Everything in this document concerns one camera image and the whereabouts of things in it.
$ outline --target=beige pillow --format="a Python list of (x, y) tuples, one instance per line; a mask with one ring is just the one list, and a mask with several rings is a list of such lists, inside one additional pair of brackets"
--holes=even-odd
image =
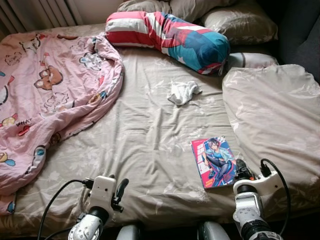
[(193, 23), (206, 12), (215, 7), (225, 7), (237, 0), (171, 0), (172, 14), (185, 21)]
[(157, 0), (129, 0), (121, 3), (118, 12), (143, 11), (147, 13), (164, 12), (171, 13), (170, 5), (167, 1)]
[(261, 44), (278, 39), (278, 26), (255, 0), (215, 8), (201, 18), (204, 26), (228, 37), (231, 45)]
[(236, 68), (263, 69), (272, 65), (279, 65), (273, 56), (262, 53), (235, 52), (228, 56), (228, 70)]

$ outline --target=manga book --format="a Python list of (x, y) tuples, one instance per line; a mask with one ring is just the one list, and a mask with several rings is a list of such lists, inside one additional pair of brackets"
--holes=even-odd
[(236, 174), (236, 160), (224, 136), (191, 141), (203, 187), (231, 185)]

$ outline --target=radiator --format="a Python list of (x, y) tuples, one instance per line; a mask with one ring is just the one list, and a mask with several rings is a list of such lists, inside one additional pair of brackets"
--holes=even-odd
[(83, 25), (74, 0), (0, 0), (0, 39), (14, 33)]

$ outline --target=wall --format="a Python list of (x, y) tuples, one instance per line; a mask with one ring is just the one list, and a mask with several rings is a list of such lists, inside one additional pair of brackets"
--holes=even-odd
[(114, 13), (123, 0), (73, 0), (83, 24), (101, 24)]

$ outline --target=white cloth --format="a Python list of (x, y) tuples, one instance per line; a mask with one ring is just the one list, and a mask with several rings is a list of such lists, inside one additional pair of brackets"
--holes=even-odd
[(199, 94), (202, 90), (195, 81), (172, 82), (171, 91), (166, 98), (174, 104), (181, 106), (192, 99), (193, 94)]

